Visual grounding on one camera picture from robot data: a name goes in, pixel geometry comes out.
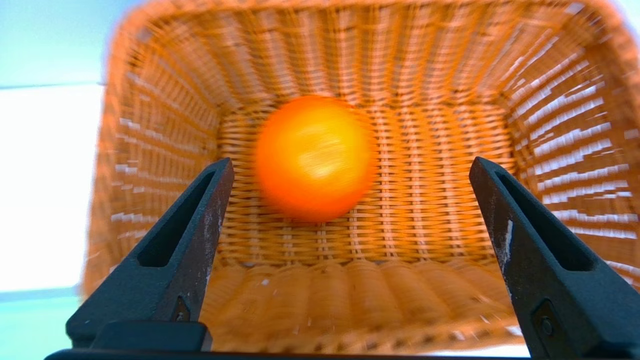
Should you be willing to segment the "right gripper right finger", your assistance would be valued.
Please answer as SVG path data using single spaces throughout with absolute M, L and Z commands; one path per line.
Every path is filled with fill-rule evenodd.
M 469 180 L 531 357 L 639 358 L 639 293 L 496 162 Z

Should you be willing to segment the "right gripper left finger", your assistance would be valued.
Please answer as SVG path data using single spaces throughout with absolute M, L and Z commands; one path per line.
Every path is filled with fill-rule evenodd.
M 74 349 L 201 351 L 198 321 L 233 189 L 233 162 L 206 167 L 71 315 Z

